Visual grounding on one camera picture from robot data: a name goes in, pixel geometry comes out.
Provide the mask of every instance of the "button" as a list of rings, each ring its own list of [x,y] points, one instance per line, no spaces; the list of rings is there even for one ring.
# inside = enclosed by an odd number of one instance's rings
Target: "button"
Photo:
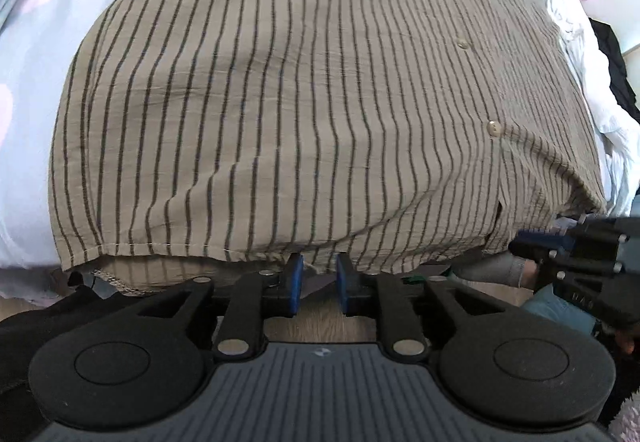
[[[486,125],[486,129],[492,137],[502,136],[502,124],[495,120],[490,120]]]

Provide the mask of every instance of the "mattress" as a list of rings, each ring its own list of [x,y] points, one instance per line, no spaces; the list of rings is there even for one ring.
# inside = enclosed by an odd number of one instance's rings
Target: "mattress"
[[[51,134],[68,66],[111,1],[20,0],[0,33],[0,268],[59,261],[47,205]],[[625,173],[595,124],[594,136],[609,208],[628,213],[630,200],[617,205],[612,188]],[[640,166],[640,153],[633,162]]]

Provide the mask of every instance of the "beige shirt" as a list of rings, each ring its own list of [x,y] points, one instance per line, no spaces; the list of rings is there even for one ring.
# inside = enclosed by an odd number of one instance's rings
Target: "beige shirt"
[[[542,0],[116,0],[50,165],[63,268],[172,257],[107,270],[138,288],[193,257],[406,271],[603,203]]]

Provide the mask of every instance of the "white fabric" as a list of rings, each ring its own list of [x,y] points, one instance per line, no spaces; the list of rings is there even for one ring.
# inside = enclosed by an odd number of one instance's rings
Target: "white fabric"
[[[69,64],[112,1],[18,0],[0,33],[0,268],[60,262],[47,205],[51,136]]]
[[[596,130],[604,142],[611,191],[610,216],[628,216],[640,184],[640,125],[618,105],[609,89],[609,59],[579,0],[545,0],[549,15],[560,29],[562,49],[582,88]]]

